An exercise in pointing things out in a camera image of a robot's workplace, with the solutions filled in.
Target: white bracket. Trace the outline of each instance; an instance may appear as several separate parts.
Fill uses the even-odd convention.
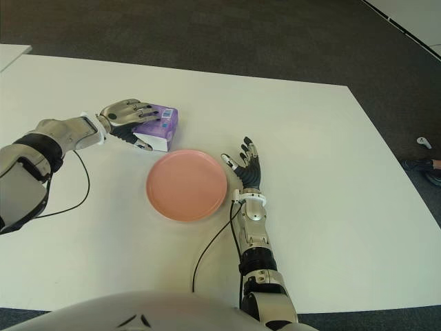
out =
[[[92,122],[92,124],[98,130],[99,142],[97,144],[103,145],[105,143],[105,136],[107,135],[107,132],[105,131],[105,128],[103,127],[103,124],[101,124],[101,122],[97,119],[96,116],[93,116],[93,115],[90,116],[86,112],[82,112],[80,116],[85,117],[86,119],[88,119],[89,121]]]
[[[267,198],[265,198],[265,195],[260,193],[240,193],[240,190],[237,188],[233,191],[233,200],[234,203],[240,203],[244,200],[257,200],[262,203],[262,206],[265,206],[267,204]]]

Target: purple box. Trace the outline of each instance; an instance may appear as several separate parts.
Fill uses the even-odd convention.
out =
[[[152,112],[157,111],[160,121],[145,122],[135,127],[132,132],[142,139],[153,150],[168,152],[172,146],[172,140],[178,127],[178,110],[176,108],[152,105]]]

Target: barcode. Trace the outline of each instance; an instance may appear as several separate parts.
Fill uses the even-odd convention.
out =
[[[166,110],[163,112],[163,116],[162,116],[162,118],[163,118],[163,119],[169,119],[170,117],[172,117],[172,113],[173,113],[173,109],[166,109]]]

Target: silver forearm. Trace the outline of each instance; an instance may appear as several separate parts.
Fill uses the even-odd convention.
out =
[[[48,200],[43,186],[69,150],[105,138],[105,128],[88,115],[42,120],[35,130],[0,149],[0,234],[17,230],[40,214]]]
[[[97,127],[100,124],[97,123],[101,121],[92,123],[90,117],[75,117],[64,121],[44,119],[29,134],[44,134],[55,140],[64,157],[69,150],[80,150],[100,142],[102,138]]]
[[[282,274],[277,271],[268,233],[265,228],[266,199],[259,190],[247,188],[235,199],[241,201],[239,213],[240,273],[244,277],[242,310],[273,330],[278,323],[297,323],[294,305],[289,298]]]

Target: robotic arm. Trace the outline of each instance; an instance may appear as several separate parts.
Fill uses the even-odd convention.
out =
[[[122,100],[99,115],[58,121],[44,119],[35,130],[0,150],[0,234],[20,229],[41,214],[48,202],[43,184],[63,165],[70,150],[104,143],[108,133],[139,148],[152,150],[138,139],[132,128],[159,120],[148,103]]]
[[[277,271],[271,241],[265,229],[267,215],[265,196],[260,192],[260,164],[256,146],[245,137],[240,154],[244,166],[229,155],[223,161],[243,184],[243,191],[234,191],[234,202],[241,203],[239,223],[239,271],[244,279],[241,310],[272,330],[303,330],[296,310],[285,287],[282,274]]]

